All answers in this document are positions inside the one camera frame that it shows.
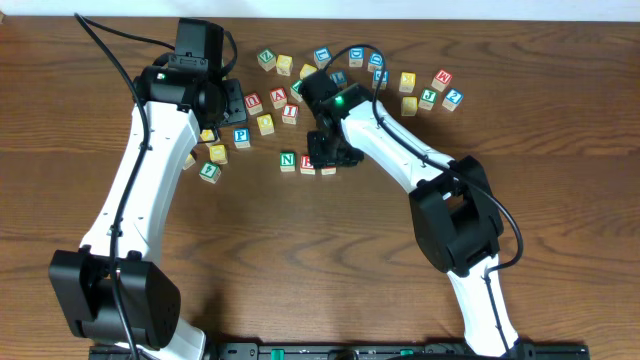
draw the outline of black mounting base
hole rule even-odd
[[[129,350],[116,346],[94,346],[89,360],[128,360]],[[141,354],[142,358],[153,360]],[[212,345],[203,360],[478,360],[480,357],[464,343],[434,343],[428,345],[257,345],[253,343],[222,343]],[[517,360],[590,360],[584,345],[534,345],[520,343],[511,359]]]

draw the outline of yellow block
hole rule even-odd
[[[291,69],[293,69],[293,58],[287,55],[278,55],[278,61],[276,61],[276,71],[278,74],[290,76]]]
[[[315,66],[304,64],[304,66],[302,67],[302,70],[300,70],[300,79],[304,79],[316,71],[318,71],[318,69]]]
[[[227,149],[225,149],[224,145],[214,145],[209,148],[209,157],[212,163],[226,164],[228,162]]]
[[[418,112],[418,98],[407,96],[402,98],[402,116],[415,116]]]
[[[410,93],[414,86],[416,86],[416,74],[403,72],[400,75],[400,92]]]
[[[258,128],[260,129],[261,135],[269,135],[275,132],[273,128],[273,119],[271,119],[271,114],[258,116],[257,120],[258,120]]]
[[[217,143],[220,140],[218,139],[218,141],[212,141],[212,140],[216,140],[216,135],[211,130],[202,130],[202,132],[200,133],[200,138],[202,139],[202,141],[211,141],[211,142],[205,143],[208,147],[212,147],[215,143]]]

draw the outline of wooden table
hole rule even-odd
[[[173,42],[177,19],[101,19]],[[233,77],[257,91],[276,133],[230,149],[216,185],[182,174],[167,219],[163,270],[197,326],[264,342],[424,342],[461,338],[447,277],[416,245],[406,194],[372,160],[332,177],[284,176],[278,153],[305,151],[314,128],[280,122],[268,90],[289,88],[312,51],[370,42],[391,71],[382,101],[427,144],[477,157],[525,236],[501,273],[512,323],[538,342],[584,342],[593,359],[635,359],[640,333],[640,27],[637,24],[217,19],[239,50]],[[163,52],[99,35],[133,77]],[[294,57],[292,77],[256,53]],[[225,57],[231,56],[230,49]],[[367,86],[365,68],[345,68]],[[465,98],[449,113],[400,118],[401,71],[414,96],[440,69]],[[72,18],[0,26],[0,358],[86,358],[47,277],[76,249],[113,181],[131,96]],[[204,145],[197,148],[206,157]],[[512,233],[500,238],[503,259]]]

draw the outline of wooden toy block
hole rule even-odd
[[[304,64],[302,66],[302,70],[300,70],[300,79],[304,79],[307,76],[313,74],[314,72],[318,71],[318,69],[314,66],[311,66],[309,64]]]
[[[402,116],[415,116],[418,112],[418,98],[415,96],[406,96],[402,98]]]
[[[425,110],[431,110],[433,108],[433,105],[436,103],[437,98],[437,92],[429,89],[424,89],[422,90],[422,95],[420,95],[420,102],[418,103],[418,107]]]
[[[442,106],[449,111],[453,111],[458,107],[458,105],[460,105],[463,97],[464,95],[462,95],[461,92],[456,89],[451,89],[447,96],[444,97]]]
[[[416,86],[416,74],[403,72],[400,75],[400,92],[411,93],[414,86]]]
[[[291,152],[280,153],[280,171],[296,171],[296,154]]]
[[[271,49],[264,49],[258,54],[258,64],[262,66],[264,71],[269,71],[276,66],[276,54]]]
[[[196,157],[194,155],[195,153],[191,152],[189,156],[187,156],[187,160],[185,160],[184,165],[182,165],[182,170],[187,170],[196,163]]]
[[[382,68],[382,56],[378,53],[371,54],[371,57],[369,57],[369,66],[367,66],[367,70],[369,72],[374,72],[381,68]]]
[[[278,61],[276,61],[278,74],[291,76],[291,69],[293,69],[293,58],[287,55],[278,55]]]
[[[238,149],[251,147],[249,129],[233,129],[233,142],[236,144]]]
[[[302,95],[300,95],[300,85],[302,85],[302,80],[298,80],[291,85],[291,96],[298,100],[298,102],[302,102],[303,100]]]
[[[318,65],[318,69],[324,69],[324,66],[331,60],[331,52],[329,48],[323,47],[313,52],[313,61]]]
[[[284,88],[273,89],[270,95],[274,109],[280,109],[287,104],[287,93],[284,91]]]
[[[311,158],[309,155],[304,155],[300,157],[300,173],[307,175],[315,175],[316,168],[311,165]]]
[[[273,119],[271,119],[271,114],[264,114],[262,116],[258,116],[258,128],[260,129],[260,135],[269,135],[275,132],[273,128]]]
[[[214,164],[226,164],[229,162],[227,158],[227,149],[224,145],[215,145],[209,148],[209,158]]]
[[[298,105],[286,104],[282,109],[282,122],[295,125],[298,122]]]
[[[216,137],[216,133],[212,130],[202,130],[200,133],[200,138],[202,141],[206,141],[205,145],[208,147],[212,147],[213,145],[220,142],[220,138]]]
[[[335,166],[323,167],[322,170],[320,170],[320,173],[322,175],[335,175],[336,167]]]
[[[329,77],[340,89],[345,89],[347,87],[347,74],[345,74],[343,70],[336,71],[329,75]]]
[[[249,94],[244,97],[244,103],[247,105],[249,115],[255,115],[262,112],[262,101],[257,93]]]
[[[376,70],[373,72],[373,83],[371,84],[372,88],[376,88],[378,86],[378,80],[380,80],[380,75],[382,75],[382,70]],[[384,90],[387,88],[387,83],[389,82],[389,72],[384,72],[384,77],[382,78],[382,84],[380,84],[380,90]]]
[[[364,48],[349,50],[349,67],[362,67],[364,64]]]
[[[220,174],[222,174],[220,167],[208,161],[200,170],[200,177],[212,184],[215,184],[220,179]]]
[[[449,85],[449,83],[451,82],[451,79],[453,79],[453,75],[449,74],[444,70],[440,70],[438,71],[436,76],[433,78],[433,81],[431,82],[431,87],[440,92],[443,92],[444,89],[447,88],[447,85]]]

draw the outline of white wall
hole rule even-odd
[[[640,0],[0,0],[7,15],[640,21]]]

